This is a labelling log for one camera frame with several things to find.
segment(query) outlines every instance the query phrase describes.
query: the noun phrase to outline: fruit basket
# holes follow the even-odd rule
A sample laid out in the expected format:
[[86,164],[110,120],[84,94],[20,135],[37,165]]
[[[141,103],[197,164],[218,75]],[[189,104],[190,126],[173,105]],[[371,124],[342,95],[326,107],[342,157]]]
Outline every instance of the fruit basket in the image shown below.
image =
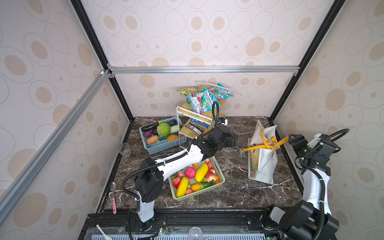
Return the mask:
[[[168,119],[164,120],[163,122],[169,122],[173,119],[177,119],[177,117],[168,118]],[[143,141],[144,148],[148,151],[149,154],[155,154],[157,152],[161,152],[165,149],[175,147],[177,145],[180,145],[180,144],[187,142],[187,137],[186,136],[180,137],[180,134],[179,134],[178,139],[175,139],[175,140],[172,140],[169,142],[167,142],[167,139],[164,139],[164,140],[161,140],[160,142],[156,142],[154,144],[147,145],[147,138],[144,137],[143,131],[141,131],[141,128],[143,128],[143,127],[146,127],[146,126],[140,127],[139,131],[140,131],[140,135],[141,135],[141,140]]]
[[[218,175],[218,180],[220,181],[220,183],[215,184],[215,185],[210,186],[210,187],[206,187],[206,188],[204,188],[204,189],[202,189],[202,190],[199,190],[199,191],[190,193],[190,194],[188,194],[188,195],[184,195],[184,196],[182,196],[182,197],[176,197],[176,191],[177,191],[177,189],[173,186],[173,184],[172,184],[172,179],[169,177],[169,178],[168,178],[168,181],[169,181],[170,190],[171,190],[171,192],[172,192],[172,197],[173,197],[173,199],[175,199],[175,200],[178,201],[178,202],[179,202],[179,201],[183,201],[183,200],[188,199],[188,198],[191,198],[191,197],[193,197],[193,196],[202,194],[203,192],[208,192],[208,191],[217,189],[217,188],[219,188],[219,187],[221,187],[221,186],[223,185],[223,183],[225,182],[225,177],[224,177],[223,172],[221,171],[221,169],[220,169],[220,167],[219,167],[219,165],[218,165],[218,163],[217,163],[215,157],[210,157],[209,159],[210,159],[210,163],[214,166],[214,170],[215,170],[215,172],[216,172],[216,175]],[[204,164],[204,161],[199,162],[199,165],[198,165],[197,167],[194,167],[194,168],[197,170],[197,169],[200,168],[200,166],[201,166],[202,164]],[[181,169],[180,171],[184,174],[184,171],[185,171],[186,168],[187,168],[187,167]],[[195,178],[190,179],[190,185],[193,185],[193,184],[195,184],[195,183],[197,183],[197,181],[195,180]]]

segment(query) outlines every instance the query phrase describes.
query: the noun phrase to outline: black metal frame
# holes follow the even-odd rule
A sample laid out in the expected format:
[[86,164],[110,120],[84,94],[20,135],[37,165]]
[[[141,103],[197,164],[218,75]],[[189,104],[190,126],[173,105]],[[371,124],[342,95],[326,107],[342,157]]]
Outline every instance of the black metal frame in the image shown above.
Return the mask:
[[[271,126],[274,125],[273,121],[272,121],[270,118],[267,118],[267,120],[268,120],[268,122],[269,122],[269,124],[270,124]],[[279,135],[279,133],[278,133],[277,130],[276,130],[276,133],[275,133],[275,134],[276,134],[276,139],[277,139],[277,141],[280,141],[280,140],[281,140],[281,137],[280,137],[280,135]],[[303,194],[304,186],[303,186],[303,184],[302,184],[302,182],[301,182],[301,180],[300,180],[300,178],[299,178],[299,175],[297,174],[297,171],[296,171],[296,169],[295,169],[295,167],[294,167],[294,165],[293,165],[293,163],[292,163],[292,160],[291,160],[291,158],[289,157],[288,152],[287,152],[287,150],[285,149],[285,146],[284,146],[284,145],[281,145],[281,151],[283,152],[283,155],[284,155],[284,157],[285,157],[285,160],[287,161],[288,167],[289,167],[289,169],[290,169],[291,172],[292,172],[293,178],[295,179],[295,182],[296,182],[296,184],[297,184],[297,186],[298,186],[298,188],[299,188],[301,194]]]
[[281,96],[279,102],[277,103],[275,109],[273,110],[270,118],[272,122],[277,117],[277,114],[280,112],[281,108],[283,107],[285,101],[288,99],[289,95],[291,94],[293,88],[295,87],[297,81],[305,71],[305,68],[307,67],[308,63],[311,61],[312,56],[316,52],[317,48],[319,47],[321,41],[323,40],[324,36],[328,32],[330,26],[333,23],[333,20],[336,18],[337,14],[339,13],[341,7],[343,6],[345,0],[335,0],[329,9],[327,15],[324,18],[323,23],[321,24],[319,30],[317,31],[315,37],[313,38],[307,52],[304,54],[303,59],[301,60],[299,64],[299,71],[296,75],[294,75],[291,79],[291,81],[288,83],[287,88],[284,90],[283,95]]
[[[130,121],[128,129],[127,129],[127,132],[125,133],[123,142],[127,142],[128,141],[128,138],[129,138],[129,135],[131,134],[131,130],[132,130],[134,121],[135,121],[135,119]],[[108,197],[109,192],[110,192],[110,189],[109,189],[108,186],[111,184],[111,182],[113,182],[113,180],[114,180],[114,178],[116,176],[116,173],[118,171],[121,158],[122,158],[122,155],[119,153],[117,155],[117,157],[116,157],[116,160],[115,160],[114,164],[113,164],[112,172],[111,172],[111,174],[110,174],[110,176],[108,178],[106,188],[104,189],[104,192],[103,192],[103,195],[102,195],[102,198],[101,198],[102,200],[100,201],[100,203],[99,203],[99,205],[97,207],[97,211],[96,211],[97,213],[101,212],[101,209],[103,208],[103,206],[105,206],[105,203],[107,202],[107,197]]]
[[[109,72],[111,70],[108,66],[108,59],[105,56],[105,53],[103,51],[103,48],[101,47],[101,44],[96,36],[96,33],[92,27],[92,24],[86,14],[86,11],[84,9],[84,6],[82,5],[80,0],[71,0],[72,5],[75,9],[76,14],[78,15],[81,24],[84,27],[84,30],[103,66],[104,69],[108,69]],[[277,114],[283,107],[285,101],[289,97],[290,93],[292,92],[295,84],[299,80],[300,76],[304,72],[306,66],[308,65],[310,59],[314,55],[316,49],[320,45],[322,39],[324,38],[325,34],[329,30],[331,24],[333,23],[335,17],[337,16],[338,12],[340,11],[341,7],[343,6],[345,0],[335,0],[332,7],[330,8],[328,14],[326,15],[323,23],[321,24],[318,32],[315,35],[315,38],[313,39],[312,43],[310,44],[307,52],[305,53],[302,61],[300,62],[300,70],[298,73],[293,76],[291,81],[289,82],[287,88],[285,89],[283,95],[281,96],[278,104],[276,105],[275,109],[273,110],[271,116],[268,119],[269,123],[271,125],[274,125],[273,121],[275,120]],[[125,113],[128,116],[128,119],[130,121],[130,124],[128,126],[128,130],[126,132],[126,135],[124,136],[124,142],[127,141],[129,134],[131,132],[131,129],[133,127],[134,123],[134,117],[129,109],[129,106],[123,96],[123,93],[116,81],[116,78],[113,76],[109,79],[111,82],[111,85],[116,92],[117,97],[119,98],[119,101],[125,111]],[[280,140],[280,136],[276,132],[276,137],[278,140]],[[299,190],[301,193],[303,193],[303,185],[299,179],[299,176],[295,170],[295,167],[292,164],[291,159],[288,156],[288,153],[284,147],[284,145],[281,146],[281,149],[283,151],[283,155],[286,158],[287,164],[294,176],[294,179],[299,187]],[[108,183],[114,179],[115,174],[117,172],[117,168],[119,166],[120,160],[122,156],[121,154],[118,154],[116,161],[113,166],[112,173],[108,179]],[[106,187],[106,189],[103,192],[103,200],[102,203],[98,206],[98,212],[97,214],[89,214],[88,218],[83,225],[83,229],[80,233],[79,240],[83,239],[86,231],[90,227],[94,227],[96,223],[101,225],[101,227],[113,227],[113,226],[126,226],[127,224],[127,218],[129,216],[129,210],[128,209],[119,209],[118,214],[112,214],[110,210],[104,210],[100,212],[103,205],[105,205],[106,198],[109,194],[109,188]],[[260,216],[265,208],[256,208],[256,209],[230,209],[228,208],[226,212],[223,212],[222,209],[155,209],[155,215],[159,216],[166,216],[169,217],[169,221],[167,221],[167,224],[169,226],[201,226],[204,224],[204,226],[207,225],[220,225],[220,226],[247,226],[249,230],[259,230],[263,232],[263,230],[259,229],[257,225],[255,225],[255,222],[260,219]],[[207,217],[210,218],[210,221],[204,221]],[[267,231],[266,233],[269,234],[277,234],[277,230]]]
[[[91,21],[89,20],[88,15],[85,12],[85,9],[84,9],[83,4],[81,3],[81,0],[71,0],[71,2],[72,2],[74,10],[76,11],[76,14],[78,15],[78,17],[80,19],[81,24],[83,25],[85,32],[87,33],[87,36],[88,36],[88,38],[89,38],[89,40],[90,40],[90,42],[94,48],[99,60],[101,62],[101,65],[103,66],[104,69],[108,69],[109,72],[111,72],[111,70],[109,69],[109,66],[108,66],[108,59],[104,54],[103,48],[101,47],[101,44],[99,42],[99,39],[96,36],[95,31],[93,30]],[[116,95],[117,95],[117,97],[121,103],[121,106],[123,107],[125,113],[127,114],[129,121],[133,122],[134,117],[132,115],[132,112],[129,109],[127,101],[125,100],[125,97],[124,97],[124,95],[121,91],[121,88],[120,88],[116,78],[114,77],[114,75],[112,75],[112,78],[110,78],[109,81],[111,82],[111,85],[112,85],[112,87],[113,87],[113,89],[114,89],[114,91],[115,91],[115,93],[116,93]]]
[[[277,236],[278,229],[270,231],[265,230],[260,225],[260,217],[265,208],[259,207],[255,209],[236,209],[227,208],[223,211],[221,208],[196,208],[196,209],[155,209],[155,222],[164,220],[168,227],[240,227],[249,231],[260,231],[268,236]],[[125,227],[127,228],[128,219],[130,220],[130,229],[136,234],[154,234],[158,232],[158,227],[153,226],[148,232],[141,232],[134,223],[137,215],[129,209],[119,209],[117,214],[113,214],[111,210],[107,210],[102,214],[89,214],[80,232],[78,240],[83,240],[86,231],[89,228],[95,228],[96,224],[100,227]]]

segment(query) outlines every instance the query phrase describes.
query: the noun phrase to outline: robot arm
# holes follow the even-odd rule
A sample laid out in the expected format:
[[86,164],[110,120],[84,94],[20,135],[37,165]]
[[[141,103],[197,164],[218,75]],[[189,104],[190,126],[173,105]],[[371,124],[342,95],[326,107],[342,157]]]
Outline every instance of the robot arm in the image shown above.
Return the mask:
[[266,229],[278,227],[285,239],[301,240],[328,240],[338,230],[339,222],[331,216],[328,206],[327,184],[331,170],[325,164],[332,153],[340,151],[334,141],[348,131],[344,129],[330,136],[317,134],[310,143],[303,135],[289,135],[288,143],[303,166],[303,199],[287,212],[268,206],[261,218]]
[[226,122],[225,119],[221,119],[221,123],[214,127],[208,137],[193,140],[189,149],[163,159],[153,160],[149,157],[143,160],[140,169],[148,169],[140,171],[135,179],[135,187],[139,196],[136,199],[137,214],[142,223],[151,223],[150,220],[154,216],[154,201],[162,193],[163,181],[188,165],[214,156],[216,151],[220,151],[223,147],[235,146],[237,136],[230,132]]

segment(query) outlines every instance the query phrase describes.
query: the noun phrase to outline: white shopping bag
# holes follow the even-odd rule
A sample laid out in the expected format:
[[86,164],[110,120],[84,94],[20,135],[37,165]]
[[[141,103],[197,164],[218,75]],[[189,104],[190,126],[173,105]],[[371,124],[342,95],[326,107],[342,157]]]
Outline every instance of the white shopping bag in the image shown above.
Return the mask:
[[[276,127],[264,128],[260,121],[257,121],[255,132],[250,140],[250,147],[263,144],[261,131],[264,132],[264,138],[272,139],[276,134]],[[248,162],[248,178],[251,180],[273,184],[273,172],[277,165],[277,154],[272,149],[262,148],[250,151],[250,160]]]

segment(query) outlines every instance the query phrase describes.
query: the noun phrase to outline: blue plastic basket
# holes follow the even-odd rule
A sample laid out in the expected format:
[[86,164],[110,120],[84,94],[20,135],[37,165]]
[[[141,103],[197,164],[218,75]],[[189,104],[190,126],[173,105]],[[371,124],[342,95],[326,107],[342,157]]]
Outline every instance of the blue plastic basket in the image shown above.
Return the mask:
[[[163,122],[169,122],[173,119],[177,119],[177,117],[168,118],[168,119],[164,120]],[[151,146],[148,146],[147,145],[147,138],[144,137],[143,132],[141,131],[142,127],[139,128],[141,140],[143,141],[144,148],[148,151],[149,154],[155,154],[155,153],[161,152],[165,149],[178,146],[179,140],[181,141],[181,143],[187,142],[187,136],[184,136],[184,137],[180,137],[178,139],[172,140],[170,142],[167,142],[167,139],[164,139],[164,140],[161,140],[160,142],[156,142],[154,144],[151,144]]]

